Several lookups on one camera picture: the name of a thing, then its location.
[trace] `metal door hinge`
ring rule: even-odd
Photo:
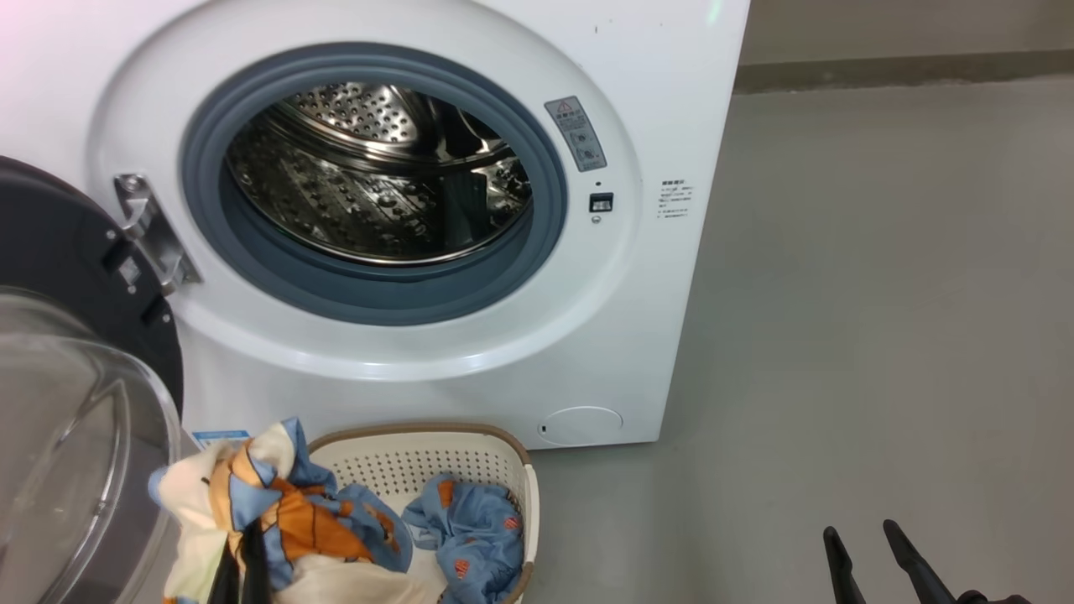
[[[140,174],[120,174],[113,182],[127,219],[124,234],[153,264],[161,293],[168,296],[184,283],[200,282],[201,275],[160,211],[148,181]]]

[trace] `screw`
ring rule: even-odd
[[[125,176],[124,188],[130,192],[139,190],[142,188],[142,178],[139,178],[137,176]]]

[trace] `gray rubber seal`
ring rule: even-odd
[[[491,245],[427,267],[347,262],[280,233],[247,202],[224,167],[224,153],[240,128],[273,102],[336,82],[390,82],[473,114],[518,154],[529,176],[531,208]],[[537,272],[566,220],[563,163],[536,118],[484,76],[396,46],[309,46],[245,69],[199,109],[187,131],[182,161],[194,221],[232,268],[288,304],[350,322],[420,325],[484,308]]]

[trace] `wall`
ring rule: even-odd
[[[753,0],[741,62],[1059,48],[1072,0]]]

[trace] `blue and white sticker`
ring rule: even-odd
[[[238,448],[240,445],[250,437],[250,433],[246,430],[213,430],[209,432],[193,432],[190,435],[194,437],[194,441],[198,442],[198,446],[202,450],[220,441],[228,441],[231,443],[232,448]]]

